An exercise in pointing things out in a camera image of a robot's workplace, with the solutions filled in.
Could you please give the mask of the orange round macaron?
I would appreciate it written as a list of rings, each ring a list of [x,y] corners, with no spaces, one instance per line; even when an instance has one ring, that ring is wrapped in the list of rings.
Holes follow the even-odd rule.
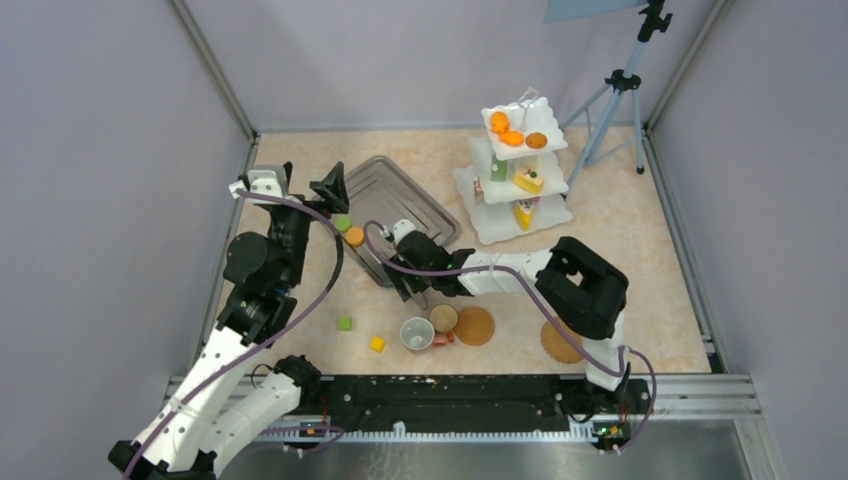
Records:
[[[365,244],[365,232],[361,227],[353,226],[344,234],[345,241],[353,248],[358,248]]]

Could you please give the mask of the smooth brown round coaster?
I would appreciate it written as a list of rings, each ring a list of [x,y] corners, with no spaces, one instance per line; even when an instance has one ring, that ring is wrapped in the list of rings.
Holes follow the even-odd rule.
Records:
[[[459,311],[454,334],[462,343],[482,346],[493,338],[494,333],[495,321],[486,309],[472,306]]]

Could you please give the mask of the yellow cheese cake wedge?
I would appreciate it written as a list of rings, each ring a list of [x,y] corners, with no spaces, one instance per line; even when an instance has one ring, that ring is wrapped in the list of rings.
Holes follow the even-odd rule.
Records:
[[[513,204],[513,215],[518,227],[528,231],[535,212],[535,203],[530,200],[519,200]]]

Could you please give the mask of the green cake cube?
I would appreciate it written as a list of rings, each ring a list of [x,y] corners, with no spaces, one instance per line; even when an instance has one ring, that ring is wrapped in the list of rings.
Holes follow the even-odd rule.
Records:
[[[490,181],[495,183],[505,182],[509,174],[509,162],[500,160],[496,156],[491,158]]]

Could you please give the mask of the orange bear cookie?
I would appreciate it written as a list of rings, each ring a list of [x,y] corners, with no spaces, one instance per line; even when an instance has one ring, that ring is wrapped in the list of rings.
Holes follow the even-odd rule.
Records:
[[[498,135],[499,140],[510,147],[520,147],[524,144],[524,135],[520,131],[507,130]]]

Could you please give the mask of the orange flower cookie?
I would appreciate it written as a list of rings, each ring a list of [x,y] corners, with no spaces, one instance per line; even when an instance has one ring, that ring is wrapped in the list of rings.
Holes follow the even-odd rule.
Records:
[[[510,120],[503,111],[494,111],[490,116],[490,131],[502,135],[510,130]]]

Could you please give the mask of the brown round cookie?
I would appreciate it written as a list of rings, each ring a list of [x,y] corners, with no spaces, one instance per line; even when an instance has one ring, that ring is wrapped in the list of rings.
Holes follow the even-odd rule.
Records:
[[[542,149],[548,144],[548,138],[541,132],[529,133],[525,136],[525,145],[531,149]]]

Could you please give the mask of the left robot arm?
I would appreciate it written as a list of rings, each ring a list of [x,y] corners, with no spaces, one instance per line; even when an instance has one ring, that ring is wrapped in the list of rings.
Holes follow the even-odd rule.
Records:
[[[290,355],[256,390],[225,406],[262,353],[326,298],[341,273],[343,238],[331,217],[349,211],[344,165],[336,163],[310,183],[312,199],[289,192],[292,169],[291,163],[256,168],[230,185],[234,198],[268,212],[268,231],[230,241],[223,277],[233,289],[197,360],[156,418],[109,452],[123,478],[216,479],[275,420],[319,404],[320,371]],[[299,310],[293,291],[302,280],[313,222],[333,235],[336,261],[327,285]]]

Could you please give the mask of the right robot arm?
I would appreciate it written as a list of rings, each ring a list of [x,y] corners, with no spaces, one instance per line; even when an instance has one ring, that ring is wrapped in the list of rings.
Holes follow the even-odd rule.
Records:
[[[381,226],[379,232],[392,245],[392,256],[369,250],[403,300],[428,289],[446,297],[525,293],[587,361],[589,404],[612,412],[626,400],[631,369],[623,321],[629,281],[584,243],[565,236],[531,253],[449,252],[409,220]]]

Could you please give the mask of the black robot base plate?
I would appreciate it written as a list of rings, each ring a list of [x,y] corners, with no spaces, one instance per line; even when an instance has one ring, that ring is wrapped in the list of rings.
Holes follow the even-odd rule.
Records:
[[[648,410],[644,380],[615,393],[577,375],[337,375],[303,395],[297,411],[349,433],[565,432],[591,420],[633,419]]]

